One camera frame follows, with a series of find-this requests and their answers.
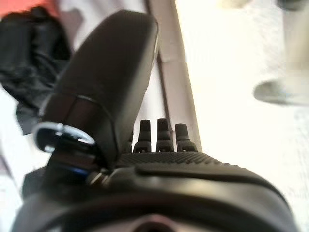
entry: textured grip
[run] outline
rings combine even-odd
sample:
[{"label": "textured grip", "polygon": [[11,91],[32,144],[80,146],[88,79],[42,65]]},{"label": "textured grip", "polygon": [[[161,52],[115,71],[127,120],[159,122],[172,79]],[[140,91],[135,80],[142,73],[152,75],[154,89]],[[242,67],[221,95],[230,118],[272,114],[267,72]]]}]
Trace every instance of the textured grip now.
[{"label": "textured grip", "polygon": [[145,175],[189,177],[261,185],[281,193],[259,175],[237,165],[222,163],[201,152],[156,152],[122,154],[117,167],[135,167]]}]

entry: black fabric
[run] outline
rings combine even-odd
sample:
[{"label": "black fabric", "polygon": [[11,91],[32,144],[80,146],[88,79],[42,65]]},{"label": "black fabric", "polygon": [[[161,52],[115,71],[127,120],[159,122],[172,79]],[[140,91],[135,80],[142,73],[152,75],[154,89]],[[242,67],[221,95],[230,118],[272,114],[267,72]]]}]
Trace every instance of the black fabric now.
[{"label": "black fabric", "polygon": [[0,22],[0,82],[18,102],[17,120],[31,133],[70,50],[59,22],[43,7],[12,13]]}]

